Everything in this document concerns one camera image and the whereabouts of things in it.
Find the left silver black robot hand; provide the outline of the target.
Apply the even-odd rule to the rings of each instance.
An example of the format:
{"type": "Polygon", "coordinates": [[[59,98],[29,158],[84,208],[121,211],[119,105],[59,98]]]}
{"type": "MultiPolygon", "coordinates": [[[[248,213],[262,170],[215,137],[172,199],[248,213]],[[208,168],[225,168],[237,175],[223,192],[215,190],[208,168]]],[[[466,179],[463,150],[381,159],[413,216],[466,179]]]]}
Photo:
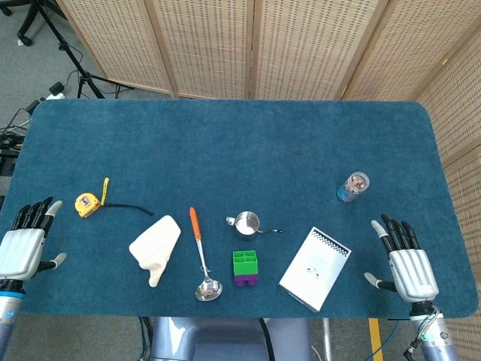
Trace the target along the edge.
{"type": "Polygon", "coordinates": [[[29,281],[36,274],[63,264],[66,253],[59,253],[48,261],[41,259],[48,233],[62,205],[61,200],[48,197],[18,211],[11,229],[0,242],[0,281],[29,281]]]}

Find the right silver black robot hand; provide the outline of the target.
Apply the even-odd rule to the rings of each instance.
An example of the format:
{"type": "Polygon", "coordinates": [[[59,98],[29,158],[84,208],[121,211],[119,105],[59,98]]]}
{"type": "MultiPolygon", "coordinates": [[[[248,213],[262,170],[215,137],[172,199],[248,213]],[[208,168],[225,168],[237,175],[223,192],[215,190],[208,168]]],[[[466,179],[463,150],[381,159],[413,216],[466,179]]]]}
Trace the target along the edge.
{"type": "Polygon", "coordinates": [[[365,279],[377,289],[397,293],[405,302],[433,301],[439,288],[428,255],[420,247],[413,228],[385,214],[381,218],[384,224],[372,220],[371,226],[385,248],[393,280],[384,281],[369,272],[364,273],[365,279]]]}

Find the yellow tape measure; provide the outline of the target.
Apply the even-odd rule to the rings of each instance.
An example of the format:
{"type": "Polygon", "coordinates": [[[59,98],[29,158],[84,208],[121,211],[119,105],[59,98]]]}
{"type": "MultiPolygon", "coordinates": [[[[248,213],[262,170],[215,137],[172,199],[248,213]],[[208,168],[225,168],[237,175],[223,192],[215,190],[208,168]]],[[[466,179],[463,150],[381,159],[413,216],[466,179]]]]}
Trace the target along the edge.
{"type": "Polygon", "coordinates": [[[141,211],[144,214],[153,216],[153,212],[139,205],[126,205],[119,203],[107,203],[107,191],[110,178],[105,177],[102,185],[101,198],[93,193],[81,193],[75,200],[74,207],[78,215],[82,219],[86,219],[94,214],[99,208],[132,208],[141,211]]]}

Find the white earbuds box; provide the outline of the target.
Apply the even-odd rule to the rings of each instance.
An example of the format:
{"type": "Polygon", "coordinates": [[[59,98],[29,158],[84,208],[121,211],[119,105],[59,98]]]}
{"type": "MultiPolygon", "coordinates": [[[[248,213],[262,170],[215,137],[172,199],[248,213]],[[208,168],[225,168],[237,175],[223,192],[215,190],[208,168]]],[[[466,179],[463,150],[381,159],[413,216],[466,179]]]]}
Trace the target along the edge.
{"type": "Polygon", "coordinates": [[[351,250],[313,227],[280,279],[279,286],[310,309],[320,311],[351,250]]]}

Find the clear plastic snack jar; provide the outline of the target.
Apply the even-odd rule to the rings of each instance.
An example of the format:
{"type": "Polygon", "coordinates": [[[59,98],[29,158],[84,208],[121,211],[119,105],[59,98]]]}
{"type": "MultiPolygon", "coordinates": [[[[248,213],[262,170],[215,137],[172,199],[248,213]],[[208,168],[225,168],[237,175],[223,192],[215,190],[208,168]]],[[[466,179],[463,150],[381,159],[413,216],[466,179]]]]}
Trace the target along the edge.
{"type": "Polygon", "coordinates": [[[361,172],[352,173],[337,190],[337,197],[344,203],[352,202],[370,186],[369,177],[361,172]]]}

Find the metal table leg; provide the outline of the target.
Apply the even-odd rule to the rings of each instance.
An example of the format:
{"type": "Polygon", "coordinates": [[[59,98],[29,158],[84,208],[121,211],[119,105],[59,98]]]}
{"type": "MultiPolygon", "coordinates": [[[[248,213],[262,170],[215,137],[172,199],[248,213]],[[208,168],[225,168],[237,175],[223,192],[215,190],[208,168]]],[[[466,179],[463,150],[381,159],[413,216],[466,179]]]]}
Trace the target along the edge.
{"type": "Polygon", "coordinates": [[[329,324],[328,318],[322,319],[322,328],[323,328],[324,360],[332,361],[331,333],[330,333],[330,324],[329,324]]]}

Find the cream folded cloth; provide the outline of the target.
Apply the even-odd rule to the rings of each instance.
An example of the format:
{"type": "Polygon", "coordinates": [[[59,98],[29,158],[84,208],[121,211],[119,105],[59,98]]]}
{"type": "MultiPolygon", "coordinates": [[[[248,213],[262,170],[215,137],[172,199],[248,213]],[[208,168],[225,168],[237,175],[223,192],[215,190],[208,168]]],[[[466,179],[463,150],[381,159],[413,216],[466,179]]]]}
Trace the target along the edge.
{"type": "Polygon", "coordinates": [[[129,252],[139,267],[150,273],[148,283],[151,288],[157,287],[180,234],[174,218],[165,215],[129,245],[129,252]]]}

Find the green and purple toy block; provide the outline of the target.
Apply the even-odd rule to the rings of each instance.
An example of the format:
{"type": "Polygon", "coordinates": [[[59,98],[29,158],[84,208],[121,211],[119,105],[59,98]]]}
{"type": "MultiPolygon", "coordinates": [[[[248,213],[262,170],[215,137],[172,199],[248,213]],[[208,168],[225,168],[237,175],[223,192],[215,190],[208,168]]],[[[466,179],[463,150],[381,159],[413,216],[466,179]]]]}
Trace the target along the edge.
{"type": "Polygon", "coordinates": [[[234,283],[238,287],[255,286],[259,280],[259,262],[254,250],[232,253],[234,283]]]}

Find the stainless steel spouted pitcher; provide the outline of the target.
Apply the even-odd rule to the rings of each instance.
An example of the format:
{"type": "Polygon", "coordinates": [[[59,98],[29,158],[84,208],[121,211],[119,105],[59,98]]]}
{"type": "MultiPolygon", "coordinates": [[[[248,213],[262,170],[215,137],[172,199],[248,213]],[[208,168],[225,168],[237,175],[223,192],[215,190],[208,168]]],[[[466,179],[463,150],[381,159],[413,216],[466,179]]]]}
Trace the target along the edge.
{"type": "Polygon", "coordinates": [[[257,235],[272,232],[284,233],[282,229],[261,230],[260,219],[252,211],[242,211],[236,217],[226,217],[225,222],[228,226],[234,228],[234,233],[242,241],[252,241],[257,235]]]}

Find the blue-grey robot torso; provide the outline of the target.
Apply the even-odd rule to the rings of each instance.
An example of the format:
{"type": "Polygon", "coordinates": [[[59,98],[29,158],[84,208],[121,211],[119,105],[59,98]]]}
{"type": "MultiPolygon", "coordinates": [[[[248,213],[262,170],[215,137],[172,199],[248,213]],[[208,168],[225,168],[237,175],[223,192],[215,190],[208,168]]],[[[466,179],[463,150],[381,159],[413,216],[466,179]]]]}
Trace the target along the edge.
{"type": "MultiPolygon", "coordinates": [[[[309,323],[265,318],[274,361],[312,361],[309,323]]],[[[150,361],[271,361],[257,318],[158,317],[150,361]]]]}

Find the black tripod stand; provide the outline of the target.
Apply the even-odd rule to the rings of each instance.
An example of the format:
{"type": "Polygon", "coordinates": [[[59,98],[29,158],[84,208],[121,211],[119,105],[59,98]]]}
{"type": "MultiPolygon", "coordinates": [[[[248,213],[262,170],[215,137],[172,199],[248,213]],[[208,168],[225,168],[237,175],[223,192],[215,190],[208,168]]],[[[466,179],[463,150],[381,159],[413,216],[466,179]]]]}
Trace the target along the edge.
{"type": "Polygon", "coordinates": [[[80,61],[72,52],[70,44],[64,39],[62,34],[58,31],[58,29],[54,26],[53,22],[47,16],[47,12],[44,10],[40,2],[38,0],[32,0],[32,4],[37,8],[38,12],[43,17],[45,23],[48,25],[52,33],[55,35],[59,43],[59,50],[66,53],[66,55],[74,64],[77,70],[77,82],[78,82],[77,98],[78,99],[80,99],[81,96],[83,95],[84,84],[86,84],[91,89],[91,91],[93,92],[93,94],[97,99],[104,99],[104,93],[95,85],[94,80],[100,80],[101,82],[114,85],[116,87],[116,90],[113,92],[113,94],[115,95],[116,99],[118,98],[119,94],[122,92],[122,88],[125,88],[127,90],[133,90],[132,86],[128,86],[123,83],[118,83],[113,80],[108,80],[106,78],[93,75],[88,71],[86,71],[83,68],[83,66],[80,64],[80,61]]]}

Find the blue felt table cover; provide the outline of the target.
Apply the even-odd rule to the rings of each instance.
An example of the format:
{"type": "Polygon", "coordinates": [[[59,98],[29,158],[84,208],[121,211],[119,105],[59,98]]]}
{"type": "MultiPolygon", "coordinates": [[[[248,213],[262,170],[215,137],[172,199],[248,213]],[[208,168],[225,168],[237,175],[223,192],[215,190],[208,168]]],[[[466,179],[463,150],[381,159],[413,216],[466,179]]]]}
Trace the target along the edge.
{"type": "Polygon", "coordinates": [[[0,238],[25,205],[62,200],[43,256],[65,262],[25,284],[24,314],[170,317],[311,317],[279,281],[316,227],[351,250],[320,317],[405,318],[410,306],[377,290],[364,273],[391,276],[371,227],[383,214],[414,229],[432,264],[435,304],[467,317],[478,293],[428,112],[416,102],[64,99],[40,104],[0,211],[0,238]],[[344,203],[337,190],[354,172],[368,189],[344,203]],[[82,219],[81,193],[107,203],[82,219]],[[194,207],[209,276],[209,302],[189,218],[194,207]],[[242,211],[283,234],[242,241],[225,222],[242,211]],[[129,245],[165,215],[180,227],[155,288],[129,245]],[[259,280],[234,283],[232,253],[254,250],[259,280]]]}

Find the black office chair base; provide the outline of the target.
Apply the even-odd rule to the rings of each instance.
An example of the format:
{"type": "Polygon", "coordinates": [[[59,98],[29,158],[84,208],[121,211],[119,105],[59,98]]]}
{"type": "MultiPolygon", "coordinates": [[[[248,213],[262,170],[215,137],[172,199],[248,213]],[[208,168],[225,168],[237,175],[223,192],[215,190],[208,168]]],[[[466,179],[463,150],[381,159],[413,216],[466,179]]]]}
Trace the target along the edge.
{"type": "Polygon", "coordinates": [[[23,21],[23,24],[20,27],[20,30],[17,33],[17,37],[24,46],[30,47],[32,45],[32,40],[26,37],[26,32],[29,30],[38,14],[37,6],[32,4],[32,0],[0,0],[0,11],[8,17],[12,14],[12,7],[24,5],[29,5],[29,10],[25,20],[23,21]]]}

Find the wicker folding screen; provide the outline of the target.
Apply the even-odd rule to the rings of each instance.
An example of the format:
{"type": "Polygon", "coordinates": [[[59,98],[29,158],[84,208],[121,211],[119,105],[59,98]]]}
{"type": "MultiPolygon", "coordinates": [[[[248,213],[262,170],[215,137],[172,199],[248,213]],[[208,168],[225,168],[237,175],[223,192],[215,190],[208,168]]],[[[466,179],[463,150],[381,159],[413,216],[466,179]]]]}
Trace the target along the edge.
{"type": "Polygon", "coordinates": [[[57,0],[101,73],[198,99],[416,100],[430,112],[479,294],[481,0],[57,0]]]}

